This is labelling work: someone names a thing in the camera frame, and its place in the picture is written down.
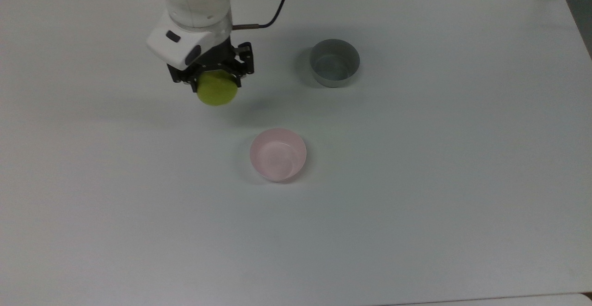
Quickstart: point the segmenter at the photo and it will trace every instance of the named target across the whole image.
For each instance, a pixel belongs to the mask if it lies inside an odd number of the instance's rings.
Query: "cable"
[[[277,11],[275,11],[275,15],[273,16],[273,18],[271,19],[271,21],[267,24],[239,24],[239,25],[233,25],[232,26],[232,30],[250,30],[250,29],[264,29],[264,28],[269,28],[269,26],[271,26],[271,24],[273,24],[275,22],[275,20],[278,18],[279,16],[279,12],[282,10],[282,7],[284,6],[284,2],[286,0],[281,0],[279,2],[279,7],[277,7]]]

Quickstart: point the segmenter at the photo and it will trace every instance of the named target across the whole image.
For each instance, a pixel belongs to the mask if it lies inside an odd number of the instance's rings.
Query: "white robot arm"
[[[210,70],[225,70],[240,87],[241,77],[253,73],[253,55],[250,43],[231,45],[231,31],[230,0],[166,0],[147,44],[169,65],[173,81],[195,92],[199,75]]]

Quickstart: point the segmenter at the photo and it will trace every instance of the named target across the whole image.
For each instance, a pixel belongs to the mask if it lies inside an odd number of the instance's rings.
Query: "yellow-green ball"
[[[220,106],[228,104],[238,91],[234,83],[234,76],[224,70],[205,72],[199,76],[197,82],[197,97],[204,104]]]

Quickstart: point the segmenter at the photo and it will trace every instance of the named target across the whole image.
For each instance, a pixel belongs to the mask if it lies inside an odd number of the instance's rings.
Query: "black object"
[[[173,32],[171,30],[167,31],[166,37],[169,38],[169,39],[171,39],[172,41],[174,41],[176,43],[179,43],[179,40],[181,40],[181,37],[177,36],[175,34],[175,32]]]
[[[279,7],[277,7],[277,11],[275,11],[275,15],[273,16],[273,18],[271,19],[271,21],[267,24],[239,24],[239,25],[233,25],[232,29],[233,30],[251,30],[251,29],[264,29],[264,28],[269,28],[269,26],[271,26],[271,24],[273,24],[275,22],[275,20],[278,18],[279,16],[279,12],[282,11],[282,7],[284,6],[284,2],[286,0],[281,0],[279,2]]]
[[[175,83],[185,82],[197,92],[199,76],[212,70],[224,70],[234,76],[234,83],[241,87],[241,78],[254,73],[253,49],[251,43],[233,47],[230,38],[199,56],[186,70],[179,70],[167,64]]]
[[[185,57],[185,65],[188,66],[193,63],[193,61],[197,60],[199,55],[201,54],[201,46],[195,45],[191,52]]]

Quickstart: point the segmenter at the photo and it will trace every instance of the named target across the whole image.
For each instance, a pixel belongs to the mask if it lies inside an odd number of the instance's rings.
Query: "table surface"
[[[592,306],[592,300],[581,294],[566,294],[522,298],[436,302],[432,306]]]
[[[370,306],[592,291],[592,61],[565,0],[288,0],[211,108],[163,0],[0,0],[7,305]],[[235,24],[270,0],[232,0]],[[315,43],[357,47],[327,89]],[[264,181],[254,137],[301,134]]]

